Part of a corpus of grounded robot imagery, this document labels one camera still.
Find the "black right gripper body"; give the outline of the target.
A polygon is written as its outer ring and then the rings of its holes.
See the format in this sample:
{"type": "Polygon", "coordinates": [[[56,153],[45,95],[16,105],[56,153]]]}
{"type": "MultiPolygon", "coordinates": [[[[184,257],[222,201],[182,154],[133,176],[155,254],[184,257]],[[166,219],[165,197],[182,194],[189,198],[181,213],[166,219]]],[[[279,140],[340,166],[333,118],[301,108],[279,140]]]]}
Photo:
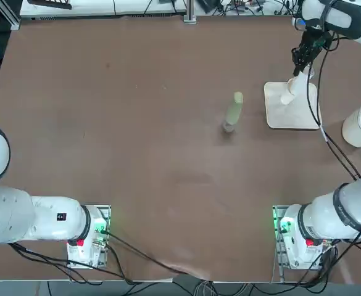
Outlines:
{"type": "Polygon", "coordinates": [[[301,49],[311,51],[314,49],[326,49],[331,47],[333,35],[329,31],[321,31],[314,28],[307,28],[301,38],[301,49]]]}

